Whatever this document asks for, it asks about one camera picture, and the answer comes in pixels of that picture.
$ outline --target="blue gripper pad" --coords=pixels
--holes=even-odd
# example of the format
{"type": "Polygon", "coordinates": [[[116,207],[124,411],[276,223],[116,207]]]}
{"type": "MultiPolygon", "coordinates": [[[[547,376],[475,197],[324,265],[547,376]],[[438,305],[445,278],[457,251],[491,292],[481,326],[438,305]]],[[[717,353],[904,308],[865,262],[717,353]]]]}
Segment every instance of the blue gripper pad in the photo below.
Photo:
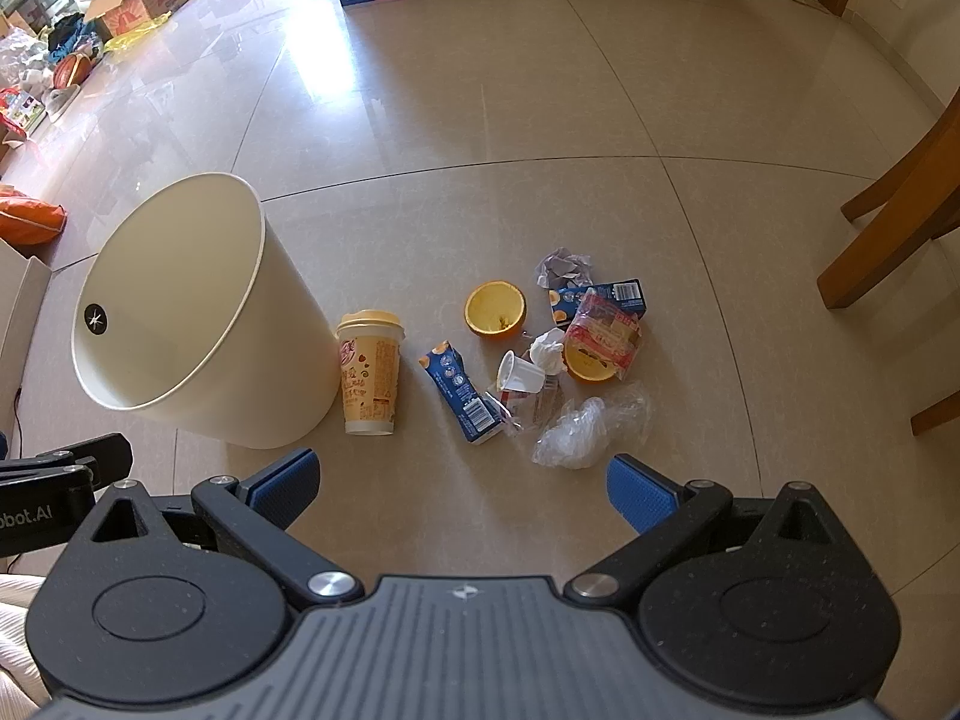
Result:
{"type": "Polygon", "coordinates": [[[637,533],[646,533],[680,507],[677,490],[619,457],[607,466],[607,498],[637,533]]]}
{"type": "Polygon", "coordinates": [[[296,449],[240,483],[237,497],[277,528],[286,530],[320,492],[320,460],[296,449]]]}

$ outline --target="white fabric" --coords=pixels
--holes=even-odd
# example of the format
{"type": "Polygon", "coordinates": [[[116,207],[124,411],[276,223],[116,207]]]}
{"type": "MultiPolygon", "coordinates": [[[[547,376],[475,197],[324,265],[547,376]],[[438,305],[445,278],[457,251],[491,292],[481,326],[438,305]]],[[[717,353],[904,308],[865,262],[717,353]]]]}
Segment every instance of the white fabric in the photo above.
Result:
{"type": "Polygon", "coordinates": [[[23,623],[43,577],[0,574],[0,720],[26,720],[50,701],[23,623]]]}

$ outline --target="trash can rim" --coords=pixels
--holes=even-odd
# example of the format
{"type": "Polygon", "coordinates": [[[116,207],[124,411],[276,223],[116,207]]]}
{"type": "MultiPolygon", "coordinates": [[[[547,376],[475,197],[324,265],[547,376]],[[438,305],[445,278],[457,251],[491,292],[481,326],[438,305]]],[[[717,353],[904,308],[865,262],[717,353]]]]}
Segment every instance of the trash can rim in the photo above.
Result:
{"type": "Polygon", "coordinates": [[[80,294],[77,296],[77,306],[75,307],[74,313],[73,313],[73,328],[70,331],[70,358],[73,361],[73,370],[74,370],[74,374],[77,376],[77,381],[80,382],[80,387],[83,389],[86,395],[91,400],[93,400],[97,405],[103,406],[105,409],[109,409],[112,412],[138,412],[138,410],[144,410],[149,407],[155,406],[158,403],[162,403],[164,400],[167,400],[168,398],[176,394],[178,391],[183,389],[194,377],[196,377],[200,373],[201,370],[203,370],[204,367],[206,367],[206,365],[213,358],[213,355],[217,353],[217,351],[220,349],[221,346],[223,346],[224,341],[227,341],[227,336],[229,336],[233,327],[237,324],[237,320],[240,319],[240,314],[243,314],[243,310],[244,308],[246,308],[248,300],[250,300],[250,293],[253,290],[253,284],[254,282],[256,282],[256,277],[260,273],[260,266],[263,264],[263,250],[264,250],[264,245],[266,244],[266,238],[267,238],[267,218],[263,211],[263,201],[260,199],[260,196],[256,194],[256,190],[253,189],[253,187],[250,184],[248,184],[247,181],[243,180],[243,178],[241,178],[239,175],[234,175],[233,173],[222,172],[222,170],[210,170],[209,172],[198,172],[198,173],[194,173],[194,175],[187,175],[184,178],[179,178],[178,180],[170,184],[167,184],[167,186],[163,187],[163,189],[155,191],[153,194],[150,195],[150,197],[148,197],[141,204],[139,204],[136,207],[136,209],[133,209],[130,215],[128,215],[117,226],[116,230],[113,231],[113,233],[107,239],[107,242],[101,247],[100,251],[97,252],[96,256],[99,259],[99,256],[103,254],[104,251],[107,250],[107,247],[109,247],[110,241],[112,240],[113,236],[116,235],[116,233],[125,224],[127,224],[130,220],[132,220],[158,194],[163,193],[164,191],[167,191],[178,184],[182,184],[187,181],[194,180],[195,178],[202,178],[208,175],[225,176],[227,178],[231,178],[234,181],[239,182],[240,184],[243,184],[243,186],[247,188],[247,190],[256,200],[257,210],[259,211],[259,215],[260,215],[260,244],[259,244],[259,250],[256,253],[256,261],[253,264],[253,271],[251,272],[251,275],[250,275],[250,282],[248,282],[247,288],[246,290],[244,290],[243,298],[240,300],[240,304],[237,306],[237,310],[233,313],[233,316],[230,318],[230,321],[227,323],[227,327],[224,328],[224,332],[220,333],[220,337],[217,338],[216,343],[214,343],[213,346],[210,346],[210,351],[208,351],[208,353],[206,353],[205,356],[203,356],[203,360],[200,360],[200,362],[198,362],[198,364],[195,365],[193,370],[187,373],[186,376],[184,376],[184,378],[181,379],[181,381],[177,382],[174,386],[171,386],[170,389],[167,389],[167,391],[164,394],[158,395],[152,400],[148,400],[143,403],[138,403],[135,406],[116,406],[109,403],[104,403],[103,400],[99,399],[97,395],[93,394],[93,392],[91,392],[90,389],[88,389],[86,382],[83,381],[83,376],[80,375],[80,367],[77,364],[77,317],[80,312],[80,306],[83,305],[83,294],[86,291],[86,282],[88,282],[88,279],[90,278],[90,272],[93,272],[93,269],[96,268],[96,261],[94,261],[94,264],[90,268],[90,271],[88,271],[88,274],[86,275],[85,279],[83,279],[83,287],[80,288],[80,294]]]}

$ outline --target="wooden chair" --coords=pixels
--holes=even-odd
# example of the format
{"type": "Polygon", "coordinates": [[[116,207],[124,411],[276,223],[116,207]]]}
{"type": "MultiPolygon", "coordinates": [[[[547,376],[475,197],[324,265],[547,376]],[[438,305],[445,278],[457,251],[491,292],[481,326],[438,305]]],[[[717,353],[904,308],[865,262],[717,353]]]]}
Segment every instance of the wooden chair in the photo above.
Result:
{"type": "MultiPolygon", "coordinates": [[[[862,298],[925,242],[960,227],[960,91],[944,114],[901,161],[843,205],[855,220],[880,208],[817,279],[827,308],[862,298]]],[[[914,415],[918,436],[960,416],[960,391],[914,415]]]]}

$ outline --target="white tissue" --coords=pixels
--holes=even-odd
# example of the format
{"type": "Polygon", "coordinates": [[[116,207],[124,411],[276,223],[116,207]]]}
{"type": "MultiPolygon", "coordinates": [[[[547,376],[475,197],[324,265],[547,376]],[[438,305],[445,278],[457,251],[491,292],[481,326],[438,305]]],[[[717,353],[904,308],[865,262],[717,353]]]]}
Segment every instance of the white tissue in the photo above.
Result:
{"type": "Polygon", "coordinates": [[[559,327],[538,336],[530,347],[530,361],[542,368],[547,376],[556,376],[566,370],[563,364],[563,330],[559,327]]]}

